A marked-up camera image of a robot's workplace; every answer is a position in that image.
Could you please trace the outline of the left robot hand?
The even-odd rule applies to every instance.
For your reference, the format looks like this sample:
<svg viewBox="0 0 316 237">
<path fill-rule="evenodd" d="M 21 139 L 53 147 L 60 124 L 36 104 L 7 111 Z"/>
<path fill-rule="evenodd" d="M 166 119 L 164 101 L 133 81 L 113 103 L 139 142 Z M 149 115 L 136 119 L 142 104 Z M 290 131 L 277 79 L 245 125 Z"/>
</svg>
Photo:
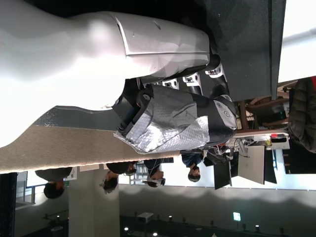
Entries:
<svg viewBox="0 0 316 237">
<path fill-rule="evenodd" d="M 62 18 L 0 3 L 0 145 L 54 107 L 113 110 L 115 136 L 140 154 L 227 142 L 236 110 L 208 35 L 118 12 Z"/>
</svg>

